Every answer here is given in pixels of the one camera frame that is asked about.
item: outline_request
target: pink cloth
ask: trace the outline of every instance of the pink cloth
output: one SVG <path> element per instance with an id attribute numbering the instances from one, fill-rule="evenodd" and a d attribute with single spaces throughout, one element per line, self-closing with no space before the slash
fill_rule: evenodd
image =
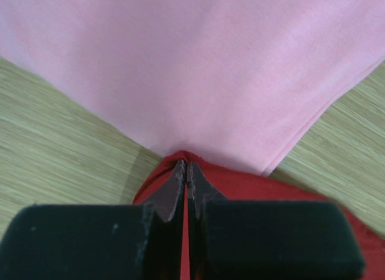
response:
<path id="1" fill-rule="evenodd" d="M 0 52 L 143 146 L 269 174 L 385 59 L 385 0 L 0 0 Z"/>

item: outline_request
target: wooden floor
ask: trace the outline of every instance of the wooden floor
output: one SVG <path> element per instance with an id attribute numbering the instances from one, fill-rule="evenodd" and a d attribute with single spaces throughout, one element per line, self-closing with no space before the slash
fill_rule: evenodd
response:
<path id="1" fill-rule="evenodd" d="M 272 174 L 385 234 L 385 64 L 321 117 Z M 161 157 L 0 60 L 0 238 L 33 203 L 130 203 Z"/>

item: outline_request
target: red cloth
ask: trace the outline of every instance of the red cloth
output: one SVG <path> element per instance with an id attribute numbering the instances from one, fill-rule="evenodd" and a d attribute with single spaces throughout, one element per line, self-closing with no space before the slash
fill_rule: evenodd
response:
<path id="1" fill-rule="evenodd" d="M 273 179 L 249 173 L 236 172 L 210 164 L 189 152 L 180 151 L 165 157 L 160 165 L 146 179 L 134 199 L 139 204 L 157 190 L 170 176 L 178 159 L 195 161 L 201 167 L 208 181 L 229 199 L 252 200 L 324 200 L 325 198 L 300 188 Z M 366 261 L 366 271 L 362 279 L 385 279 L 385 241 L 369 230 L 358 218 L 344 210 L 356 235 Z M 181 280 L 189 279 L 187 208 L 183 223 L 183 245 Z"/>

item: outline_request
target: red fabric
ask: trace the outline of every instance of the red fabric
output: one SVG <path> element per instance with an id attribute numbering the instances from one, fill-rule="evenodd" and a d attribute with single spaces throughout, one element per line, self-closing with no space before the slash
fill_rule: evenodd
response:
<path id="1" fill-rule="evenodd" d="M 229 199 L 252 200 L 323 200 L 324 197 L 304 191 L 300 188 L 288 185 L 284 182 L 256 176 L 249 173 L 236 172 L 227 168 L 210 164 L 202 158 L 189 152 L 180 151 L 169 157 L 165 157 L 160 165 L 146 179 L 139 189 L 134 204 L 145 200 L 157 190 L 170 176 L 178 159 L 186 162 L 195 161 L 201 167 L 203 173 L 219 191 Z M 347 210 L 344 210 L 350 225 L 356 235 L 366 261 L 366 271 L 362 279 L 385 279 L 385 241 L 377 234 L 369 230 L 358 218 Z M 189 279 L 188 265 L 188 228 L 183 225 L 182 265 L 181 280 Z"/>

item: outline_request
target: pink fabric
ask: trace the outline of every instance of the pink fabric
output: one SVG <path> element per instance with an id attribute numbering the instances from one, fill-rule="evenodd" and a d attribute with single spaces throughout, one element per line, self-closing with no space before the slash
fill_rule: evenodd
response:
<path id="1" fill-rule="evenodd" d="M 270 173 L 385 59 L 385 0 L 0 0 L 0 51 L 143 146 Z"/>

